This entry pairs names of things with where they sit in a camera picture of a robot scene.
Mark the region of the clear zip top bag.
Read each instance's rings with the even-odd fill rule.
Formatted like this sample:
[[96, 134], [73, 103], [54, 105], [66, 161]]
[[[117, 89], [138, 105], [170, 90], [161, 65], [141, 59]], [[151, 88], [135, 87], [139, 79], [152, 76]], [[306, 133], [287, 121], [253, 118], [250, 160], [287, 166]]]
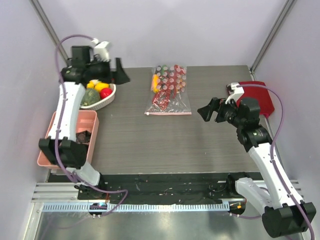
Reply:
[[157, 65], [152, 70], [147, 116], [191, 115], [187, 93], [187, 67], [179, 64]]

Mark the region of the green toy chili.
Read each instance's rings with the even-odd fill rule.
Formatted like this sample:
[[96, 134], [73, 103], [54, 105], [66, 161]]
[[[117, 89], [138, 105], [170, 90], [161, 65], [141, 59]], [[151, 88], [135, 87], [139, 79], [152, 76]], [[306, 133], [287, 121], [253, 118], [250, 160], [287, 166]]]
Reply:
[[168, 66], [167, 65], [162, 65], [160, 69], [160, 75], [165, 77], [168, 75]]

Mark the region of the red plastic lobster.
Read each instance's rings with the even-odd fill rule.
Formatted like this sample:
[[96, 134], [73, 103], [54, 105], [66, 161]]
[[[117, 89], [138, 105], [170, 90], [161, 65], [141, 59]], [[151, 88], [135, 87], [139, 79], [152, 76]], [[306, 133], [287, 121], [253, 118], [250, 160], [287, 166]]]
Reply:
[[187, 67], [178, 64], [168, 66], [167, 76], [161, 76], [161, 66], [158, 65], [153, 70], [153, 75], [158, 75], [161, 83], [161, 90], [157, 93], [153, 93], [151, 99], [151, 108], [149, 112], [164, 113], [169, 110], [169, 105], [173, 104], [174, 100], [181, 98], [181, 94], [186, 91], [187, 80]]

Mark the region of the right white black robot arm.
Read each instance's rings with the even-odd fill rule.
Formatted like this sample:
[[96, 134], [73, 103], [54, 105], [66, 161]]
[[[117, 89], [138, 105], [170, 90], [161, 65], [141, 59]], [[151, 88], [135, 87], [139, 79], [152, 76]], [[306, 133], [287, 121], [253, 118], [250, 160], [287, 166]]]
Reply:
[[273, 140], [260, 124], [259, 102], [245, 97], [237, 104], [234, 99], [214, 97], [197, 112], [205, 122], [216, 112], [216, 123], [227, 122], [236, 128], [238, 141], [254, 160], [266, 185], [263, 190], [243, 174], [226, 184], [226, 193], [233, 198], [245, 197], [261, 215], [270, 237], [309, 231], [311, 239], [315, 239], [311, 222], [317, 210], [313, 203], [304, 201], [281, 166]]

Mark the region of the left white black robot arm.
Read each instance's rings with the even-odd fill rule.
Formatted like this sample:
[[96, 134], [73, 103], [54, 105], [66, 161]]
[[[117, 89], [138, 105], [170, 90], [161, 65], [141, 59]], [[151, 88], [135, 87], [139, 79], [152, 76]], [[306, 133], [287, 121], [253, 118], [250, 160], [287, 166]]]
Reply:
[[59, 99], [52, 128], [38, 142], [51, 164], [59, 166], [72, 182], [81, 181], [81, 187], [89, 189], [97, 200], [106, 195], [107, 187], [102, 174], [87, 161], [88, 146], [77, 142], [76, 126], [91, 80], [116, 85], [130, 81], [119, 57], [115, 59], [116, 69], [111, 70], [108, 44], [102, 41], [94, 47], [72, 46], [69, 64], [58, 70]]

